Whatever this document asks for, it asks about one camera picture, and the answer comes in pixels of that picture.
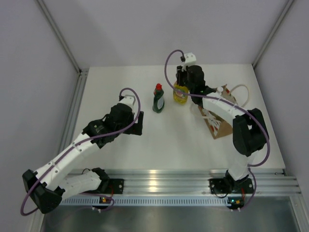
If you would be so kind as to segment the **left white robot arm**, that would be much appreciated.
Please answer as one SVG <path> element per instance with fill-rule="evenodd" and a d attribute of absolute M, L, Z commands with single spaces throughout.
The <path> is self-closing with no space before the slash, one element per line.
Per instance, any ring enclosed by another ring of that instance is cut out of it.
<path fill-rule="evenodd" d="M 120 134 L 142 134 L 144 112 L 134 116 L 132 104 L 114 105 L 103 118 L 90 121 L 70 146 L 43 167 L 23 173 L 27 195 L 41 213 L 47 214 L 59 204 L 80 193 L 109 193 L 110 178 L 102 168 L 93 168 L 74 177 L 67 175 L 91 154 L 111 143 Z"/>

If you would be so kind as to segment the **left aluminium frame post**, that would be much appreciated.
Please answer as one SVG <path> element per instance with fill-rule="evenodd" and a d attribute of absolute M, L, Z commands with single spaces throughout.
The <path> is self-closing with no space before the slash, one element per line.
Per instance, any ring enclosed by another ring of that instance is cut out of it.
<path fill-rule="evenodd" d="M 69 48 L 60 28 L 58 27 L 56 21 L 54 20 L 54 17 L 52 16 L 52 14 L 50 13 L 45 1 L 43 0 L 35 0 L 34 1 L 38 8 L 40 9 L 42 15 L 44 16 L 44 18 L 46 19 L 47 23 L 49 24 L 51 30 L 53 31 L 56 39 L 58 40 L 60 46 L 62 47 L 63 51 L 65 52 L 67 58 L 69 59 L 71 65 L 73 66 L 73 68 L 75 69 L 75 71 L 77 73 L 81 72 L 81 68 L 79 67 L 71 49 Z"/>

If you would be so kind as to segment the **clear red-capped bottle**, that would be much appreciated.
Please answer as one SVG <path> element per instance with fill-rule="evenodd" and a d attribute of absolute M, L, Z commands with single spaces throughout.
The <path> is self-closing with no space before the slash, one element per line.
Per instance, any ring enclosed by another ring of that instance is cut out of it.
<path fill-rule="evenodd" d="M 189 93 L 189 90 L 186 86 L 180 86 L 177 82 L 174 83 L 173 87 L 177 90 L 173 90 L 174 101 L 179 104 L 186 104 L 188 96 L 185 95 Z"/>

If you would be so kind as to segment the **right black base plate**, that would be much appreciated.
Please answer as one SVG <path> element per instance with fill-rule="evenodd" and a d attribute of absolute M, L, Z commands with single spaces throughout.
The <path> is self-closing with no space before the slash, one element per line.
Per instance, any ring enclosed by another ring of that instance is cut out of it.
<path fill-rule="evenodd" d="M 209 185 L 211 194 L 228 194 L 229 187 L 223 178 L 211 178 L 209 179 Z"/>

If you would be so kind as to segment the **aluminium frame post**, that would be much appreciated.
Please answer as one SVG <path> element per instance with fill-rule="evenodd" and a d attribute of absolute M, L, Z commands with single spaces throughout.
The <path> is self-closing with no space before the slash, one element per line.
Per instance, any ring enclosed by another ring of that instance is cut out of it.
<path fill-rule="evenodd" d="M 42 15 L 44 16 L 44 18 L 46 19 L 47 23 L 49 24 L 51 30 L 53 31 L 56 39 L 58 40 L 60 46 L 62 47 L 63 51 L 65 52 L 67 58 L 69 59 L 71 65 L 73 66 L 73 68 L 75 69 L 75 71 L 77 73 L 81 72 L 81 68 L 79 67 L 71 49 L 69 48 L 60 28 L 58 27 L 56 21 L 54 20 L 54 17 L 52 16 L 52 14 L 50 13 L 45 1 L 43 0 L 35 0 L 34 1 L 38 8 L 40 9 Z"/>
<path fill-rule="evenodd" d="M 264 54 L 270 47 L 272 41 L 274 40 L 275 36 L 277 35 L 278 31 L 280 30 L 281 26 L 284 24 L 284 21 L 287 15 L 290 13 L 291 9 L 295 5 L 296 0 L 286 0 L 283 8 L 280 10 L 279 15 L 277 16 L 275 22 L 273 23 L 271 30 L 267 34 L 266 38 L 264 39 L 260 49 L 258 50 L 253 62 L 252 67 L 255 70 L 258 66 L 259 62 L 262 60 Z"/>

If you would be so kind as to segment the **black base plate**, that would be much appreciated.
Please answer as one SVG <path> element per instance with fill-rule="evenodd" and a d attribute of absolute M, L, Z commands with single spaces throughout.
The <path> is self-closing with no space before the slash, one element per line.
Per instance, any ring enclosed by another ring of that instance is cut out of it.
<path fill-rule="evenodd" d="M 209 185 L 211 194 L 228 194 L 229 187 L 223 178 L 211 178 L 209 179 Z"/>
<path fill-rule="evenodd" d="M 115 179 L 115 178 L 110 179 L 105 193 L 111 195 L 123 194 L 124 183 L 125 183 L 124 179 Z"/>

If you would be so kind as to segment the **green dish soap bottle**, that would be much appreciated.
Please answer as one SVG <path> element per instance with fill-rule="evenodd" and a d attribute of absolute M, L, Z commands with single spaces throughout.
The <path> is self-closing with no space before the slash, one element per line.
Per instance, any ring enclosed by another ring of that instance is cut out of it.
<path fill-rule="evenodd" d="M 153 111 L 161 113 L 165 106 L 164 91 L 160 83 L 156 84 L 154 89 Z"/>

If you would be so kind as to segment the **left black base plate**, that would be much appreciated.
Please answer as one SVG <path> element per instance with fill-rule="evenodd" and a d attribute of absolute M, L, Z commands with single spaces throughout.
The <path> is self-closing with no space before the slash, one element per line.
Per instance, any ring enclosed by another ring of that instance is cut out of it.
<path fill-rule="evenodd" d="M 124 183 L 125 183 L 124 179 L 115 179 L 115 178 L 110 179 L 105 193 L 111 195 L 123 194 Z"/>

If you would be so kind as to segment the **right aluminium frame post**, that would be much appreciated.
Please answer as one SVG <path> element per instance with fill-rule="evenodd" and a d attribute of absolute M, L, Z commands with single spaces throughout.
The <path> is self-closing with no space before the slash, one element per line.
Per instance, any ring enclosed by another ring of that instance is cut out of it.
<path fill-rule="evenodd" d="M 291 9 L 295 5 L 296 0 L 286 0 L 283 8 L 280 10 L 279 15 L 277 16 L 275 22 L 273 23 L 271 30 L 267 34 L 266 38 L 264 39 L 260 49 L 258 50 L 253 62 L 252 67 L 255 70 L 258 66 L 259 62 L 262 60 L 264 54 L 270 47 L 272 41 L 274 40 L 275 36 L 277 35 L 278 31 L 280 30 L 281 26 L 284 24 L 284 21 L 287 15 L 290 13 Z"/>

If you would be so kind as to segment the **aluminium mounting rail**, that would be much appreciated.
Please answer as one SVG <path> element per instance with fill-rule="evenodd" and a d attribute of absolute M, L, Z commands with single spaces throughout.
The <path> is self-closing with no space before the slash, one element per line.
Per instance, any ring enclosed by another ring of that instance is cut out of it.
<path fill-rule="evenodd" d="M 210 196 L 213 178 L 222 178 L 224 170 L 106 170 L 110 178 L 124 180 L 126 196 Z M 257 196 L 301 194 L 297 179 L 281 170 L 253 170 Z"/>

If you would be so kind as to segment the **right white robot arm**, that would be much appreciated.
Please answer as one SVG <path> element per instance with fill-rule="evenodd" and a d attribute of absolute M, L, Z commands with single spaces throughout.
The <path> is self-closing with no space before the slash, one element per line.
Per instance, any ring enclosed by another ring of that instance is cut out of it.
<path fill-rule="evenodd" d="M 204 72 L 198 65 L 177 66 L 176 83 L 188 89 L 187 96 L 194 104 L 215 113 L 232 127 L 232 142 L 239 155 L 225 176 L 215 180 L 211 190 L 213 193 L 239 192 L 252 182 L 249 179 L 250 156 L 264 146 L 270 147 L 262 112 L 257 108 L 246 110 L 206 85 Z"/>

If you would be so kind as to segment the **cream pump lotion bottle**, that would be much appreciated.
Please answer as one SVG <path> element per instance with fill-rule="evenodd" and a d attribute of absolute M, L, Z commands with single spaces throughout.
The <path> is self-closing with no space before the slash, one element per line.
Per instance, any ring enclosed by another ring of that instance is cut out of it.
<path fill-rule="evenodd" d="M 217 88 L 216 88 L 216 92 L 217 92 L 218 94 L 220 94 L 220 95 L 222 94 L 223 90 L 224 90 L 223 87 L 217 87 Z"/>

